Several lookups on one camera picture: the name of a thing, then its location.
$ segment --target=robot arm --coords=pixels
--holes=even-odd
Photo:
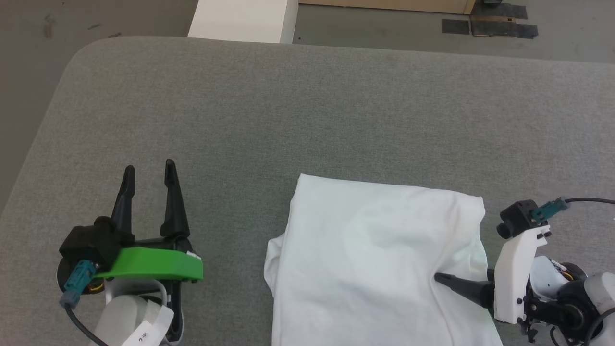
[[[136,240],[132,234],[135,169],[128,166],[111,217],[74,227],[60,247],[60,305],[91,345],[120,346],[133,336],[140,345],[177,346],[183,340],[181,284],[202,281],[203,262],[188,240],[188,218],[170,159],[164,183],[167,207],[160,238]],[[81,295],[102,291],[106,306],[92,333],[73,310]]]
[[[539,327],[557,327],[569,346],[615,345],[615,275],[602,273],[588,278],[573,264],[560,264],[536,255],[552,234],[547,219],[569,208],[564,199],[541,207],[519,201],[501,212],[498,233],[508,241],[488,272],[488,281],[469,281],[437,273],[435,280],[487,308],[498,321],[519,324],[529,342]]]

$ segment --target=white label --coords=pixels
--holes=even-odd
[[[160,305],[148,301],[148,310],[157,310],[160,307],[160,311],[156,315],[154,321],[150,322],[143,320],[139,327],[124,341],[122,346],[159,346],[160,342],[164,338],[165,334],[169,330],[171,321],[173,321],[173,310],[167,307],[161,307]]]

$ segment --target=folded white shirt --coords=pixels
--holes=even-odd
[[[480,197],[302,174],[264,276],[278,345],[502,345],[484,308],[434,281],[486,280]]]

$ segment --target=yellow wire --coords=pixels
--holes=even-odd
[[[97,291],[97,290],[99,290],[100,288],[102,288],[104,285],[105,285],[105,283],[103,282],[103,283],[101,283],[101,284],[100,284],[100,286],[98,286],[98,287],[95,287],[95,288],[90,288],[90,291],[91,291],[91,292]]]

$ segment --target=teal connector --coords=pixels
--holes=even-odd
[[[64,284],[66,291],[62,294],[62,298],[60,298],[60,305],[62,307],[69,305],[71,309],[74,309],[79,303],[79,299],[81,299],[81,293],[83,293],[95,274],[96,268],[91,260],[80,260],[68,281]]]
[[[532,211],[532,218],[537,223],[543,223],[553,217],[560,211],[564,211],[570,207],[570,204],[566,203],[565,197],[559,197],[555,201],[546,202],[545,205]]]

